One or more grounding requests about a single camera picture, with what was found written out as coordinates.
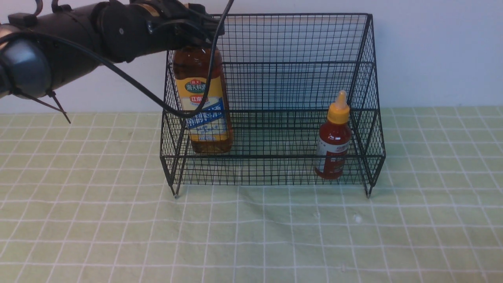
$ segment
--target red sauce bottle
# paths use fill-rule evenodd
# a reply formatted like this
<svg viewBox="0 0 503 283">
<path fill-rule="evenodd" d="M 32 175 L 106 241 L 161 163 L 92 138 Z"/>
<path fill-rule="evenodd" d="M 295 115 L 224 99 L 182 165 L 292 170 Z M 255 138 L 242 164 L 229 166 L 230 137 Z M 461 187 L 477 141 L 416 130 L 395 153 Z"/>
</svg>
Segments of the red sauce bottle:
<svg viewBox="0 0 503 283">
<path fill-rule="evenodd" d="M 327 180 L 342 176 L 346 155 L 351 144 L 351 129 L 348 126 L 349 106 L 346 103 L 346 92 L 340 91 L 337 100 L 328 109 L 327 121 L 319 129 L 316 155 L 334 156 L 315 161 L 314 171 Z"/>
</svg>

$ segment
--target bottle cap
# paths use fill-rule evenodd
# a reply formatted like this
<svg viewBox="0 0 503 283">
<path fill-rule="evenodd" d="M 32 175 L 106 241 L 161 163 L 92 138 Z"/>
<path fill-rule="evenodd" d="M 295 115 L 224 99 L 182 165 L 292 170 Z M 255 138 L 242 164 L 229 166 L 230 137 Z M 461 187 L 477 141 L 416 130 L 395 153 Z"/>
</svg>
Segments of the bottle cap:
<svg viewBox="0 0 503 283">
<path fill-rule="evenodd" d="M 334 124 L 346 124 L 349 121 L 349 106 L 346 103 L 346 92 L 339 92 L 337 100 L 328 109 L 327 119 Z"/>
</svg>

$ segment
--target basket leg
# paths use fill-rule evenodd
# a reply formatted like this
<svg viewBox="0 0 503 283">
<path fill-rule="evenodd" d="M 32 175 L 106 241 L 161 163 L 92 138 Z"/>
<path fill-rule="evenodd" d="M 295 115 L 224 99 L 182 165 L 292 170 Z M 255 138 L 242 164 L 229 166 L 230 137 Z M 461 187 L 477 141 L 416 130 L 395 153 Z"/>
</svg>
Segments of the basket leg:
<svg viewBox="0 0 503 283">
<path fill-rule="evenodd" d="M 372 189 L 374 186 L 370 187 L 370 189 L 367 191 L 367 186 L 365 186 L 365 192 L 367 193 L 367 198 L 370 199 L 370 195 L 372 194 Z"/>
<path fill-rule="evenodd" d="M 167 184 L 170 186 L 171 192 L 173 193 L 174 196 L 175 189 L 173 188 L 173 185 L 175 184 L 175 181 L 170 175 L 170 171 L 167 168 L 166 159 L 163 156 L 160 157 L 160 163 L 162 164 L 162 169 L 164 170 L 164 175 L 166 176 Z"/>
<path fill-rule="evenodd" d="M 173 196 L 175 197 L 175 199 L 180 198 L 180 184 L 177 185 L 177 191 L 173 193 Z"/>
</svg>

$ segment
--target black cable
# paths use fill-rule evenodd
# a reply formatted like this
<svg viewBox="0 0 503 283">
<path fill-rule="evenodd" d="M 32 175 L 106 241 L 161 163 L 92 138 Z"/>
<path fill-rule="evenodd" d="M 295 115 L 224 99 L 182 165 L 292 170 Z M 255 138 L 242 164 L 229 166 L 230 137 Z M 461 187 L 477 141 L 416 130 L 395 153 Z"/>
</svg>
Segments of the black cable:
<svg viewBox="0 0 503 283">
<path fill-rule="evenodd" d="M 34 16 L 40 15 L 42 10 L 44 9 L 44 2 L 42 0 L 35 0 L 35 4 L 37 5 L 37 10 L 33 13 Z"/>
<path fill-rule="evenodd" d="M 201 17 L 201 18 L 203 18 L 205 20 L 208 20 L 208 21 L 214 21 L 215 20 L 210 15 L 202 14 L 202 13 L 200 13 L 198 11 L 194 11 L 192 9 L 189 9 L 189 12 L 192 13 L 192 14 L 195 14 L 196 16 Z"/>
<path fill-rule="evenodd" d="M 200 25 L 196 25 L 195 23 L 193 23 L 189 20 L 184 20 L 184 19 L 172 20 L 172 21 L 167 21 L 165 23 L 162 23 L 162 24 L 158 25 L 155 29 L 152 30 L 152 34 L 159 32 L 159 31 L 162 31 L 163 29 L 168 28 L 173 25 L 188 25 L 188 26 L 194 28 L 195 30 L 197 30 L 198 32 L 204 34 L 204 36 L 206 36 L 206 38 L 208 38 L 208 39 L 210 38 L 210 33 L 205 31 L 203 27 L 201 27 Z"/>
<path fill-rule="evenodd" d="M 52 3 L 51 3 L 51 9 L 52 9 L 52 12 L 55 13 L 57 11 L 60 10 L 60 7 L 59 7 L 59 4 L 58 4 L 58 1 L 59 0 L 52 0 Z"/>
<path fill-rule="evenodd" d="M 197 114 L 201 113 L 203 110 L 204 104 L 206 103 L 206 100 L 208 99 L 209 91 L 210 91 L 210 85 L 211 85 L 211 77 L 213 73 L 213 65 L 215 62 L 215 51 L 216 51 L 216 46 L 217 46 L 217 41 L 218 41 L 218 33 L 220 29 L 222 28 L 225 18 L 229 14 L 229 10 L 232 7 L 232 4 L 234 3 L 234 0 L 229 0 L 227 3 L 227 6 L 225 7 L 225 10 L 222 14 L 222 17 L 220 18 L 220 21 L 217 26 L 217 30 L 215 32 L 215 36 L 213 38 L 213 43 L 211 45 L 211 55 L 210 55 L 210 67 L 208 69 L 208 79 L 206 81 L 206 89 L 203 94 L 203 98 L 201 99 L 201 103 L 199 106 L 193 110 L 190 111 L 189 113 L 186 113 L 186 111 L 179 111 L 177 109 L 174 109 L 170 107 L 168 104 L 164 103 L 163 100 L 161 100 L 159 97 L 157 97 L 154 93 L 152 93 L 150 90 L 148 90 L 144 85 L 139 83 L 137 80 L 126 74 L 124 71 L 116 67 L 111 61 L 107 60 L 106 58 L 103 58 L 102 56 L 96 54 L 95 52 L 81 46 L 80 44 L 77 44 L 75 42 L 53 36 L 53 35 L 48 35 L 48 34 L 43 34 L 43 33 L 35 33 L 35 32 L 16 32 L 16 33 L 11 33 L 8 34 L 2 38 L 0 38 L 0 45 L 16 39 L 16 38 L 29 38 L 29 39 L 46 39 L 46 40 L 53 40 L 58 43 L 67 45 L 69 47 L 75 48 L 76 50 L 82 52 L 83 54 L 87 55 L 88 57 L 96 60 L 97 62 L 101 63 L 103 66 L 107 67 L 117 75 L 119 75 L 121 78 L 129 82 L 131 85 L 136 87 L 139 91 L 141 91 L 143 94 L 148 96 L 152 101 L 157 103 L 159 106 L 161 106 L 165 111 L 179 117 L 179 118 L 192 118 L 196 116 Z"/>
</svg>

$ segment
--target metal grid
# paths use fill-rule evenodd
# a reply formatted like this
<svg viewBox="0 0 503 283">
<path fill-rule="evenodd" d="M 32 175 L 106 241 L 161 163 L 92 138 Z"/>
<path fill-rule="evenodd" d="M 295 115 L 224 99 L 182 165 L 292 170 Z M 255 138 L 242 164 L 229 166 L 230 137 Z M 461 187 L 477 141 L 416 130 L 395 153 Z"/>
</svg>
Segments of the metal grid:
<svg viewBox="0 0 503 283">
<path fill-rule="evenodd" d="M 194 153 L 187 121 L 164 113 L 160 151 L 170 186 L 365 184 L 370 196 L 385 158 L 372 15 L 231 15 L 225 29 L 218 47 L 232 150 Z M 164 100 L 181 110 L 172 60 L 169 52 Z M 353 138 L 344 175 L 327 181 L 312 166 L 339 90 L 348 92 Z"/>
</svg>

